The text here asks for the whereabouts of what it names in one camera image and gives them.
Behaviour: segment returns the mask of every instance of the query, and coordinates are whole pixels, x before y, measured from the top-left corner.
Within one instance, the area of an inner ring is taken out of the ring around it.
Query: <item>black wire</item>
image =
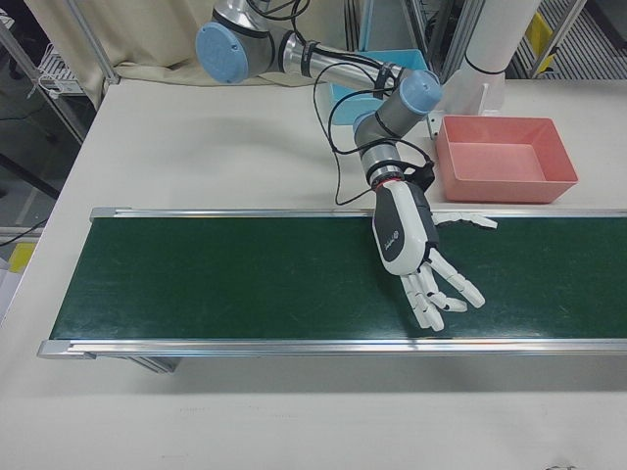
[[[429,165],[432,166],[433,165],[433,161],[431,160],[431,158],[429,157],[429,155],[424,152],[424,150],[422,150],[420,147],[418,147],[415,144],[412,144],[411,142],[408,142],[407,140],[404,140],[402,138],[396,138],[396,137],[389,137],[389,138],[382,138],[382,139],[377,139],[375,141],[372,142],[368,142],[367,144],[361,145],[356,147],[355,149],[349,150],[349,151],[343,151],[340,150],[335,143],[333,142],[333,136],[331,133],[331,123],[333,121],[333,116],[335,114],[335,112],[337,111],[337,109],[342,105],[342,103],[344,103],[346,100],[354,97],[354,96],[358,96],[358,95],[362,95],[362,94],[369,94],[369,93],[376,93],[379,91],[392,91],[394,88],[383,88],[383,89],[367,89],[367,90],[359,90],[359,91],[355,91],[352,93],[349,93],[346,96],[343,96],[342,98],[340,98],[340,100],[338,100],[338,102],[335,104],[335,106],[333,107],[333,109],[331,110],[331,113],[329,114],[329,119],[327,121],[327,125],[326,127],[324,126],[324,123],[322,121],[322,117],[320,116],[320,111],[317,105],[317,99],[316,99],[316,90],[317,90],[317,86],[320,83],[320,79],[321,77],[331,68],[333,67],[338,67],[338,66],[349,66],[349,67],[354,67],[356,69],[359,69],[360,71],[362,71],[369,79],[370,81],[372,81],[372,84],[374,85],[375,80],[370,76],[369,73],[367,73],[366,70],[364,70],[362,67],[350,63],[350,62],[343,62],[343,63],[336,63],[336,64],[331,64],[330,66],[327,66],[326,68],[324,68],[320,74],[317,76],[317,78],[315,79],[314,83],[313,83],[313,109],[315,110],[315,116],[317,117],[317,121],[320,124],[320,128],[322,129],[322,133],[324,134],[324,136],[326,137],[326,141],[329,144],[329,147],[331,148],[331,152],[333,154],[333,157],[335,159],[335,165],[337,167],[337,186],[335,189],[335,204],[337,206],[345,206],[357,199],[359,199],[361,196],[367,194],[368,192],[372,191],[372,189],[367,189],[361,193],[359,193],[357,196],[354,196],[353,198],[346,200],[346,201],[342,201],[340,202],[338,200],[339,198],[339,193],[340,193],[340,187],[342,184],[342,169],[340,166],[340,159],[338,157],[338,155],[350,155],[356,152],[360,152],[362,150],[367,150],[371,147],[374,147],[376,145],[382,144],[382,143],[390,143],[390,142],[397,142],[397,143],[402,143],[405,144],[413,149],[415,149],[418,153],[420,153],[422,155],[422,157],[425,159],[426,164],[425,165]],[[395,77],[395,88],[396,88],[396,83],[398,82],[398,78]]]
[[[298,6],[301,4],[301,1],[302,0],[296,0],[294,2],[294,5],[292,5],[292,19],[290,23],[292,24],[292,29],[294,29],[294,34],[296,34],[296,37],[298,38],[298,40],[301,41],[302,44],[305,44],[305,36],[296,27],[296,18],[298,17],[297,15]],[[305,7],[303,8],[303,11],[307,10],[307,7],[309,7],[309,4],[310,2],[308,0],[307,5],[305,5]]]
[[[258,15],[264,17],[267,20],[272,20],[274,22],[287,22],[287,21],[291,21],[294,18],[298,18],[300,17],[310,6],[310,3],[312,3],[312,0],[306,0],[305,5],[303,6],[303,8],[301,8],[300,10],[298,10],[298,5],[300,5],[300,3],[302,2],[302,0],[291,0],[290,2],[286,2],[283,5],[279,7],[275,7],[272,10],[265,12],[264,10],[262,10],[261,8],[259,8],[257,5],[255,5],[254,0],[246,0],[246,3],[248,3],[248,6],[251,7],[251,9],[253,9],[253,11],[255,13],[257,13]],[[270,15],[269,13],[275,13],[278,12],[279,10],[282,10],[285,7],[289,7],[290,5],[297,5],[297,10],[292,10],[292,13],[290,13],[289,15],[285,15],[283,17],[278,17],[275,15]]]
[[[264,15],[269,15],[270,13],[276,13],[280,10],[283,10],[285,7],[289,7],[290,5],[293,5],[296,2],[296,0],[290,0],[289,2],[285,2],[282,5],[279,5],[278,7],[274,7],[274,8],[270,8],[269,10],[265,10],[264,11]]]
[[[25,237],[26,235],[28,235],[30,232],[32,232],[33,230],[36,230],[37,228],[39,228],[41,225],[43,225],[44,223],[46,223],[48,221],[47,218],[44,218],[43,220],[41,220],[40,222],[34,224],[32,227],[30,227],[26,232],[21,233],[20,235],[13,237],[11,240],[9,240],[8,242],[4,242],[4,243],[0,243],[0,247],[6,247],[7,245],[11,245],[13,242],[20,240],[22,237]]]
[[[370,59],[369,57],[362,56],[360,54],[353,54],[350,52],[338,52],[338,51],[329,51],[327,49],[322,49],[319,46],[315,46],[314,50],[325,57],[332,57],[333,59],[340,59],[344,61],[351,60],[354,63],[362,64],[364,66],[371,66],[377,70],[380,70],[383,66],[380,62],[375,61],[374,59]]]
[[[24,119],[28,119],[30,118],[32,115],[36,115],[37,113],[43,111],[43,109],[46,107],[46,103],[44,103],[43,105],[41,105],[39,108],[37,108],[35,111],[31,111],[30,113],[28,113],[27,115],[24,116],[18,116],[18,117],[0,117],[0,122],[4,122],[7,120],[24,120]]]
[[[362,69],[359,66],[355,66],[354,64],[350,64],[350,63],[332,64],[332,65],[326,67],[325,69],[323,69],[322,72],[320,73],[320,75],[317,77],[316,83],[313,84],[313,93],[315,93],[315,90],[317,88],[317,84],[319,83],[320,77],[327,70],[329,70],[332,67],[335,67],[337,65],[350,65],[350,66],[356,67],[357,69],[360,69],[361,71],[366,73],[364,69]],[[369,90],[354,91],[352,93],[349,93],[346,96],[343,96],[342,98],[340,98],[338,100],[338,102],[335,104],[335,106],[331,109],[331,113],[329,114],[329,119],[328,119],[328,122],[327,122],[326,129],[323,129],[324,130],[324,135],[327,137],[327,140],[329,141],[329,145],[331,146],[331,150],[333,152],[339,154],[339,155],[351,155],[351,154],[354,154],[355,152],[366,151],[367,149],[370,149],[370,148],[375,147],[375,146],[377,146],[379,144],[382,144],[382,143],[397,142],[397,143],[401,143],[401,144],[407,145],[408,147],[413,148],[420,155],[422,155],[422,157],[426,160],[426,162],[429,165],[433,165],[433,161],[431,160],[431,157],[429,157],[429,155],[424,150],[422,150],[417,145],[412,144],[411,142],[409,142],[409,141],[407,141],[407,140],[405,140],[403,138],[400,138],[400,137],[391,137],[391,136],[390,137],[384,137],[384,138],[381,138],[381,139],[373,140],[372,142],[368,142],[367,144],[360,145],[360,146],[356,147],[355,149],[351,149],[351,150],[341,150],[341,149],[339,149],[335,145],[335,142],[333,141],[333,134],[332,134],[332,130],[331,130],[332,129],[331,123],[333,122],[333,116],[335,115],[335,112],[342,105],[342,103],[344,103],[345,101],[353,98],[354,96],[370,94],[370,93],[376,93],[376,92],[381,92],[381,91],[393,91],[393,88],[382,88],[382,89],[369,89]],[[318,119],[318,122],[320,122],[320,125],[323,125],[321,118]]]

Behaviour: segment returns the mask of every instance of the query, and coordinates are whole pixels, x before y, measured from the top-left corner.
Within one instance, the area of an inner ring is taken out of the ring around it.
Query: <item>logo on robot hand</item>
[[[389,248],[394,244],[394,242],[396,242],[399,239],[399,231],[395,230],[394,233],[392,234],[392,236],[388,239],[387,242],[385,242],[385,245],[383,245],[384,250],[389,250]]]

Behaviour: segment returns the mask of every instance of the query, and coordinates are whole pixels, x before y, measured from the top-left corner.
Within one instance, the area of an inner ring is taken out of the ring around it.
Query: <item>blue bin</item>
[[[367,56],[379,62],[392,62],[401,67],[411,69],[413,71],[426,71],[427,66],[422,58],[422,53],[417,49],[407,49],[399,51],[369,51],[359,52],[363,56]],[[335,104],[356,90],[346,88],[345,86],[335,85],[330,83],[329,85],[329,110],[333,109]],[[373,98],[372,95],[358,95],[353,98],[349,98],[333,115],[333,124],[335,125],[353,125],[355,119],[371,111],[375,111],[381,106],[381,100]]]

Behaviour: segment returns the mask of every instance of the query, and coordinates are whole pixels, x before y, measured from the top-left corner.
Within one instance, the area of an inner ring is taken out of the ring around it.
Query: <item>beige curtain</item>
[[[98,107],[106,91],[104,77],[66,2],[25,1]],[[78,1],[120,76],[198,86],[216,85],[196,61],[194,51],[196,31],[211,19],[214,3],[215,0]],[[307,38],[343,48],[343,12],[341,0],[312,0],[299,17],[298,27]],[[306,83],[296,75],[269,73],[245,84],[269,82]]]

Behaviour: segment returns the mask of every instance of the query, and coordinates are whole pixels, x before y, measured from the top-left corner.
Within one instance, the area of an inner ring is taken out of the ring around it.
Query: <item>robot finger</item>
[[[484,217],[478,213],[469,212],[434,212],[432,214],[433,223],[436,225],[446,225],[453,222],[468,222],[483,228],[496,229],[499,224],[491,218]]]
[[[449,284],[455,287],[473,306],[479,308],[486,303],[479,289],[459,274],[437,250],[432,249],[429,252],[428,263],[435,272],[440,274]]]
[[[444,311],[467,311],[468,306],[466,302],[458,299],[452,299],[445,296],[440,292],[438,284],[435,282],[431,266],[423,264],[416,272],[414,277],[417,278],[417,282],[420,283],[422,292],[425,293],[427,299],[433,303],[437,308]]]
[[[444,321],[438,309],[427,301],[424,294],[414,288],[416,281],[411,281],[410,276],[401,276],[405,293],[410,301],[411,310],[415,315],[420,328],[433,328],[434,331],[440,331],[444,328]]]

